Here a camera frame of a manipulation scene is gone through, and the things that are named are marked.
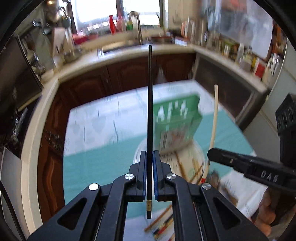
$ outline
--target red bottle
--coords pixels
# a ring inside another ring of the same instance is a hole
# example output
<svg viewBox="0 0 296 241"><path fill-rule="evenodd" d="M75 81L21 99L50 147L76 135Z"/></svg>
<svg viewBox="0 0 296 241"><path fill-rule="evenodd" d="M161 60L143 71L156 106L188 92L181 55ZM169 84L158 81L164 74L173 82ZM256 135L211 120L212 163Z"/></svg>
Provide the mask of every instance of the red bottle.
<svg viewBox="0 0 296 241"><path fill-rule="evenodd" d="M109 20L109 24L110 24L110 31L112 34L116 33L116 27L115 24L113 22L113 15L109 16L110 20Z"/></svg>

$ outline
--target table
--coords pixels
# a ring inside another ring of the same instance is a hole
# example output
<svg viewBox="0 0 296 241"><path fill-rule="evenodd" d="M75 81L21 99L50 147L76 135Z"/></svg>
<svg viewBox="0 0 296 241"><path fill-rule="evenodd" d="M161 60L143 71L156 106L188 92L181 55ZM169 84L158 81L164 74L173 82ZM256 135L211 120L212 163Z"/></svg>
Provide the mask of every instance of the table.
<svg viewBox="0 0 296 241"><path fill-rule="evenodd" d="M164 83L153 86L153 101L198 94L198 109L203 115L194 135L206 156L213 125L213 97L195 80ZM128 172L140 142L147 136L147 87L99 99L71 110L67 125L63 181L67 204L90 183L106 185ZM215 147L242 154L253 149L224 108L218 107ZM218 170L222 177L229 167L211 163L210 170ZM167 203L153 202L153 216L167 207ZM125 233L133 233L134 240L154 240L143 232L150 222L145 219L145 203L129 203Z"/></svg>

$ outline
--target triangular cutout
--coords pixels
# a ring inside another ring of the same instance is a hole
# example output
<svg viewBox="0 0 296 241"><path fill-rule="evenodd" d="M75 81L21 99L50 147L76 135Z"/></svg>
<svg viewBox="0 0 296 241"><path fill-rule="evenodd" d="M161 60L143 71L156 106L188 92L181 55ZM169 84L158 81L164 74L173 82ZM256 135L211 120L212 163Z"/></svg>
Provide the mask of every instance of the triangular cutout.
<svg viewBox="0 0 296 241"><path fill-rule="evenodd" d="M220 199L214 197L213 201L225 230L240 224L240 219L235 214L233 214L233 212L230 211Z"/></svg>
<svg viewBox="0 0 296 241"><path fill-rule="evenodd" d="M58 219L57 223L69 230L74 230L86 202L86 198L80 199L71 209Z"/></svg>

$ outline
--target teal stripe on tablecloth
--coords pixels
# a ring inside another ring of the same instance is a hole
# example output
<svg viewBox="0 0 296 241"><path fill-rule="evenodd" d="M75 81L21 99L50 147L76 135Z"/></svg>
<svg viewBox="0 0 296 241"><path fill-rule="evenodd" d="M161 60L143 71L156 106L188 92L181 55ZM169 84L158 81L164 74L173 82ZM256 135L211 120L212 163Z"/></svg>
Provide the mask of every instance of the teal stripe on tablecloth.
<svg viewBox="0 0 296 241"><path fill-rule="evenodd" d="M210 145L212 125L213 114L203 116L194 135L205 158ZM106 185L127 173L133 163L135 151L145 137L146 135L134 137L98 149L65 156L63 167L65 203L72 200L91 183ZM253 151L239 128L224 111L218 113L215 147L242 154L250 154ZM212 162L210 170L213 169L217 170L220 176L230 171L229 167ZM167 202L154 201L153 210L163 209L167 205ZM144 215L145 209L145 203L129 203L127 218Z"/></svg>

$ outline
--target plastic sheet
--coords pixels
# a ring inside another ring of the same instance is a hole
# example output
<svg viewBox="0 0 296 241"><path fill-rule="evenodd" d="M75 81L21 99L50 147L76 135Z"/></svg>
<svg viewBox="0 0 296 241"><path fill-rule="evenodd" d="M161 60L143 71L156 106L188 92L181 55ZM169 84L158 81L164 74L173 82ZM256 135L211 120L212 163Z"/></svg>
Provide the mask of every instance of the plastic sheet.
<svg viewBox="0 0 296 241"><path fill-rule="evenodd" d="M253 0L204 0L208 30L251 46L266 58L272 37L272 18Z"/></svg>

